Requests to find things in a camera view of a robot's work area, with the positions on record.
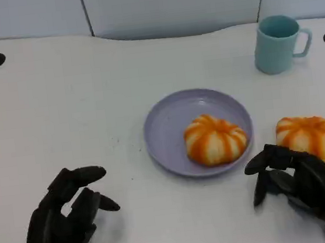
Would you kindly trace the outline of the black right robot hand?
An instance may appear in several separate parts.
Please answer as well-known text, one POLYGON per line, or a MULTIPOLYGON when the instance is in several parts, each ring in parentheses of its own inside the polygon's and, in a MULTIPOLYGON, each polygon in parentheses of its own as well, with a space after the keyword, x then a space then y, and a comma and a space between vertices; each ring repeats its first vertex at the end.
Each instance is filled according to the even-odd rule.
POLYGON ((325 221, 325 162, 317 156, 266 144, 244 173, 257 175, 254 207, 269 193, 283 194, 292 207, 325 221))

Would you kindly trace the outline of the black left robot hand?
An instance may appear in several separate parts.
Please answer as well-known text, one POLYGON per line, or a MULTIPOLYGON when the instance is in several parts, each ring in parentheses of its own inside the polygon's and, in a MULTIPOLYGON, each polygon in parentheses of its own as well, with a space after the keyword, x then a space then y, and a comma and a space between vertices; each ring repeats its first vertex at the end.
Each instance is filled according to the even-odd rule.
POLYGON ((87 186, 106 175, 100 166, 63 168, 32 214, 27 243, 88 243, 97 212, 120 210, 118 203, 87 186))

